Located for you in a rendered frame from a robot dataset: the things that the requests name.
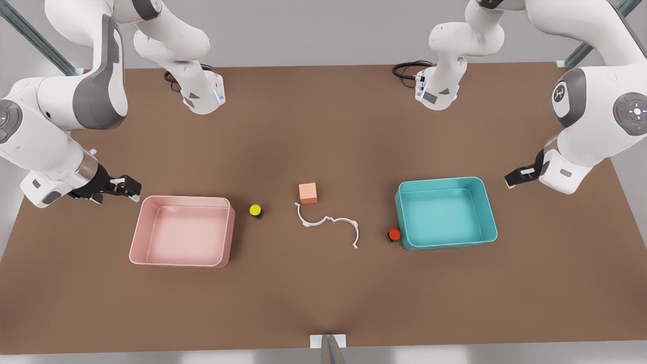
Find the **pink storage box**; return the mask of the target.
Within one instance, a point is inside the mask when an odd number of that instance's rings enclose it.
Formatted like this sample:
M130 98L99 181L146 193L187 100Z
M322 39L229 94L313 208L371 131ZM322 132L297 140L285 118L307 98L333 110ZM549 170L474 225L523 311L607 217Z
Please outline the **pink storage box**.
M148 196L141 205L129 260L147 266L225 268L235 215L222 197Z

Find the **blue storage box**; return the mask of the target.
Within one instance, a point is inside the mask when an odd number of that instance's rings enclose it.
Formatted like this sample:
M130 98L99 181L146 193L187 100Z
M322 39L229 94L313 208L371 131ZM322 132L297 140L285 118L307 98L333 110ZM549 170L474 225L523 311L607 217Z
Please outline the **blue storage box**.
M475 176L406 180L395 194L403 247L472 247L498 237L484 182Z

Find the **silver frame post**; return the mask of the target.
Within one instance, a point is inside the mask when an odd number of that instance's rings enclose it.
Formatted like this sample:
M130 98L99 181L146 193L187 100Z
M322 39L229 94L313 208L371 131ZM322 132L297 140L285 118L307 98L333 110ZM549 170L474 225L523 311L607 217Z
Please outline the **silver frame post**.
M622 13L607 0L557 0L565 16L557 34L581 42L560 68L573 68L592 50L610 66L647 65L647 48L638 39Z
M14 30L34 46L51 64L62 71L65 76L81 75L85 72L83 68L74 67L7 0L0 0L0 17L5 19Z
M347 347L346 334L310 335L310 348L319 349L319 364L346 364L342 348Z

